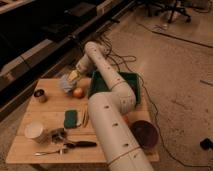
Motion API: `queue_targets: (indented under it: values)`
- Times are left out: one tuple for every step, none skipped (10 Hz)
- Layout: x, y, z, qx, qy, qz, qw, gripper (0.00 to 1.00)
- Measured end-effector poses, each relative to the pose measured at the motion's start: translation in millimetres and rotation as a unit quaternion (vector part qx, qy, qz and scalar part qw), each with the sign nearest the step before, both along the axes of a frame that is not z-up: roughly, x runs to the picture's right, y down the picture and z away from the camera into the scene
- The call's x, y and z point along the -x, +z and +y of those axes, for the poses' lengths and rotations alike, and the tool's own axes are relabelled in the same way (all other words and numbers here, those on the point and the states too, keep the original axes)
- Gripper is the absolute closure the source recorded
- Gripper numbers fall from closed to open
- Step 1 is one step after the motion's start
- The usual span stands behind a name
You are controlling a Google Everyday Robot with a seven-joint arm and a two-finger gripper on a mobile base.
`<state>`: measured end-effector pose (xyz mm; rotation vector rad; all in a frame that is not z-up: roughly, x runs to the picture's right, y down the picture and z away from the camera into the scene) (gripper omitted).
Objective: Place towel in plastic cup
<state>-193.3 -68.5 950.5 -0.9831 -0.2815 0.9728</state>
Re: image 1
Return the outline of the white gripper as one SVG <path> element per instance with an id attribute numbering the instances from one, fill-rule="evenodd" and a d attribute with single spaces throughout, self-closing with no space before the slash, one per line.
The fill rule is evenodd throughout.
<path id="1" fill-rule="evenodd" d="M 92 63 L 87 55 L 84 55 L 76 64 L 76 70 L 68 75 L 68 80 L 73 81 L 79 78 L 79 74 L 85 75 L 91 71 Z"/>

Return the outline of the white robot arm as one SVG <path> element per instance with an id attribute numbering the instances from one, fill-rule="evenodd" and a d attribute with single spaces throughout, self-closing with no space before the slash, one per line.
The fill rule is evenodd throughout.
<path id="1" fill-rule="evenodd" d="M 154 171 L 122 118 L 135 108 L 134 91 L 105 59 L 103 47 L 89 41 L 76 72 L 84 75 L 92 65 L 109 88 L 109 92 L 95 93 L 89 98 L 88 113 L 110 171 Z"/>

